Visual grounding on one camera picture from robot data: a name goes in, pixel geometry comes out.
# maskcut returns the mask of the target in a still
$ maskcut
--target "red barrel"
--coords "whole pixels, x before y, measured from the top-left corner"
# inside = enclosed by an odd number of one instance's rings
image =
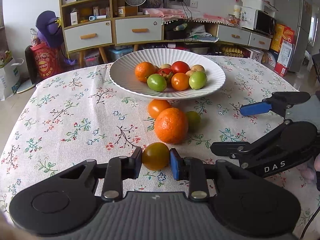
[[[33,51],[38,72],[43,79],[61,73],[58,49],[50,48],[46,42],[30,49]]]

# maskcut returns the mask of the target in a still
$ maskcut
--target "white microwave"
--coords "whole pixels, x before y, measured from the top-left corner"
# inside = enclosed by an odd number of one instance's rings
[[[276,28],[276,19],[263,11],[241,7],[239,26],[267,35],[273,35]]]

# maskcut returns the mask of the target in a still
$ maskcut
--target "gray refrigerator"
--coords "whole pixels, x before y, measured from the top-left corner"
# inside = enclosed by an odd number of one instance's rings
[[[299,72],[309,40],[312,0],[275,0],[277,23],[295,31],[295,45],[289,71]]]

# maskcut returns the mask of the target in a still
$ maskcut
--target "white drawer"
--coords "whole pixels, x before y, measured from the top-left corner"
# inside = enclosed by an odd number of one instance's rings
[[[271,39],[256,33],[251,33],[249,46],[268,50],[270,48]]]
[[[219,41],[248,45],[250,32],[225,25],[219,25],[217,37],[219,38]]]
[[[116,20],[116,43],[160,41],[162,18],[130,18]]]
[[[74,27],[65,30],[64,34],[68,51],[112,43],[110,21]]]

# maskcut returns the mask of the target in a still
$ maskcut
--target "floral tablecloth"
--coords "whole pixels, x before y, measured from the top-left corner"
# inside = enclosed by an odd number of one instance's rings
[[[209,58],[224,70],[224,86],[208,97],[170,103],[184,111],[197,111],[204,124],[174,147],[182,157],[214,163],[218,158],[209,149],[212,142],[253,142],[283,122],[282,117],[272,112],[242,117],[239,112],[242,104],[259,102],[273,91],[295,90],[253,60]],[[0,206],[8,218],[10,200],[24,188],[83,160],[106,163],[116,156],[130,156],[137,146],[144,149],[159,141],[153,131],[154,119],[147,112],[149,100],[113,85],[108,77],[110,65],[70,71],[38,84],[0,159]],[[302,211],[294,233],[300,236],[320,205],[320,192],[315,185],[306,183],[297,168],[267,179],[298,197]],[[97,195],[101,194],[101,186],[100,183]],[[208,186],[214,195],[212,180],[208,180]],[[188,181],[175,181],[169,167],[149,171],[142,166],[138,179],[124,181],[124,192],[128,190],[187,192]],[[311,223],[306,237],[317,239],[319,228],[320,217]]]

